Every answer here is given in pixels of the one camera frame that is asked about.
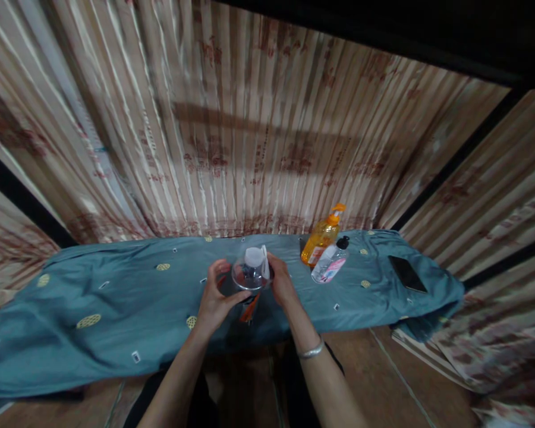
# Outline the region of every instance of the orange label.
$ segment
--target orange label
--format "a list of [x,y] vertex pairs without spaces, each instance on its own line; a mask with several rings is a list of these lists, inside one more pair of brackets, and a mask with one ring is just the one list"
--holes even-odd
[[254,300],[250,302],[250,304],[246,308],[246,311],[240,317],[241,322],[248,322],[249,320],[251,320],[251,316],[254,315],[254,308],[256,307],[257,300],[259,299],[259,297],[260,295],[258,294],[257,296],[254,297]]
[[317,261],[319,260],[319,257],[321,257],[321,254],[323,254],[324,251],[325,251],[325,247],[315,247],[307,263],[310,265],[317,263]]

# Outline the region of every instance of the black phone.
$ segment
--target black phone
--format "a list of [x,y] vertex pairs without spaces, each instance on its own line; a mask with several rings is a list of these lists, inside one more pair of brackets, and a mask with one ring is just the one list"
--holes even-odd
[[408,260],[395,256],[388,256],[388,259],[391,261],[391,265],[403,286],[421,293],[428,293],[428,290],[424,284],[422,284],[420,277]]

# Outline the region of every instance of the black pump cap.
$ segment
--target black pump cap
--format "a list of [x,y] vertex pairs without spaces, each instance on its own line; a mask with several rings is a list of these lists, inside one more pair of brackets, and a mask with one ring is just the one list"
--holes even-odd
[[341,250],[346,250],[349,246],[349,237],[343,236],[340,240],[337,241],[337,247],[339,247]]

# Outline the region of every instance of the bracelet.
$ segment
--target bracelet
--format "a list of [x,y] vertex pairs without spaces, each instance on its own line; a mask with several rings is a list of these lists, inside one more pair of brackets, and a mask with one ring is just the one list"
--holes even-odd
[[317,345],[311,351],[307,351],[306,353],[297,353],[297,356],[300,357],[302,360],[308,360],[309,358],[313,358],[319,355],[321,351],[323,351],[323,347],[325,346],[325,341],[323,340],[321,335],[319,335],[319,339],[321,339],[321,343],[319,345]]

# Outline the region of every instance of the pink label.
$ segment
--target pink label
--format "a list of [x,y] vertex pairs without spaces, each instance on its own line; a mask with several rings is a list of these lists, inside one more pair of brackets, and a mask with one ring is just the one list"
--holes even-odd
[[327,270],[325,271],[325,273],[323,274],[323,276],[321,277],[321,279],[317,282],[319,282],[320,284],[329,282],[331,279],[333,279],[333,277],[337,274],[337,272],[339,272],[339,269],[341,268],[341,266],[345,264],[346,261],[347,259],[339,259],[331,263],[329,267],[327,268]]

